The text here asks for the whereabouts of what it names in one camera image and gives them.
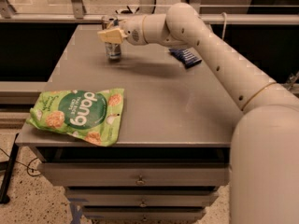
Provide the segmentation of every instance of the snack bag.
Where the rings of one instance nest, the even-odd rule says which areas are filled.
[[[98,146],[116,143],[121,124],[123,89],[42,92],[27,123],[39,130],[64,133]]]

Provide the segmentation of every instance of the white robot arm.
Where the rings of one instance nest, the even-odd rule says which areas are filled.
[[[106,31],[99,35],[108,41]],[[299,99],[214,35],[187,4],[132,17],[114,41],[124,38],[195,48],[244,112],[231,144],[231,223],[298,223]]]

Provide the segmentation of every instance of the gray table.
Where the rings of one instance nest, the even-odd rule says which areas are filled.
[[[25,124],[17,144],[36,153],[42,174],[86,217],[201,218],[228,183],[242,113],[204,62],[186,70],[167,48],[127,43],[110,61],[100,29],[78,27],[45,91],[125,88],[118,142],[96,147]]]
[[[107,59],[96,32],[80,25],[45,91],[125,88],[115,147],[228,147],[242,114],[204,62],[186,70],[159,45],[121,45],[118,62]],[[73,137],[24,125],[19,146],[88,146]]]

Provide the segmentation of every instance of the speckled floor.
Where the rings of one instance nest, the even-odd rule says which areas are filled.
[[[54,0],[11,0],[14,1],[14,6],[19,12],[55,12],[59,6],[48,6],[48,3],[55,3]],[[137,0],[125,0],[126,4],[135,4]],[[169,5],[174,4],[179,0],[158,0],[159,4]],[[107,4],[105,0],[85,0],[86,8],[89,13],[100,12],[103,14],[104,6],[98,6],[99,3]],[[166,7],[159,7],[157,12],[164,12]],[[68,12],[72,12],[71,7],[66,7]],[[0,148],[8,154],[11,151],[15,134],[21,128],[20,114],[6,114],[0,112]],[[19,149],[17,161],[28,164],[29,161],[36,156],[32,151],[23,147]],[[6,161],[7,156],[0,151],[0,161]],[[32,163],[33,167],[38,165],[38,161]],[[0,184],[2,183],[4,173],[0,173]],[[228,186],[220,187],[220,197],[211,207],[206,209],[206,215],[196,224],[227,224],[229,222],[229,196]],[[0,204],[0,223],[20,223],[20,224],[66,224],[72,220],[69,202],[64,196],[64,189],[54,187],[42,175],[31,177],[26,173],[26,168],[18,163],[15,164],[13,175],[11,178],[8,196],[10,202],[8,204]],[[82,217],[81,224],[92,223],[91,220]],[[136,224],[135,221],[102,221],[105,224]],[[147,223],[155,224],[170,224],[170,223],[188,223],[181,221],[165,222],[165,221],[148,221]]]

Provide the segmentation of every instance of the blue object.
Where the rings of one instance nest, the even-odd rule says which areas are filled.
[[[176,57],[185,65],[186,69],[189,69],[202,61],[187,49],[169,49],[169,51],[174,57]]]

